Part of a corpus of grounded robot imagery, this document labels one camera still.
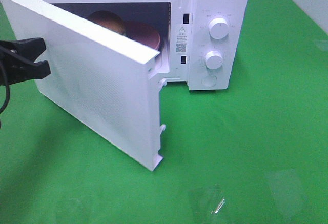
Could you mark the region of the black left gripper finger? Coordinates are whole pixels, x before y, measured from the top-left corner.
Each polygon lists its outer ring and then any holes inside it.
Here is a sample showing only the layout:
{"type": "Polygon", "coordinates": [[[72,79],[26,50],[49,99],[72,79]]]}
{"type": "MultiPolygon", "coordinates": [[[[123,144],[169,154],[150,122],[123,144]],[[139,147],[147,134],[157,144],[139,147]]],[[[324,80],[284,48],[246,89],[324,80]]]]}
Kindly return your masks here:
{"type": "Polygon", "coordinates": [[[43,79],[51,74],[47,61],[34,63],[21,56],[6,55],[1,58],[1,63],[10,85],[31,79],[43,79]]]}
{"type": "Polygon", "coordinates": [[[46,50],[45,41],[40,37],[13,41],[2,40],[1,46],[31,62],[35,62],[46,50]]]}

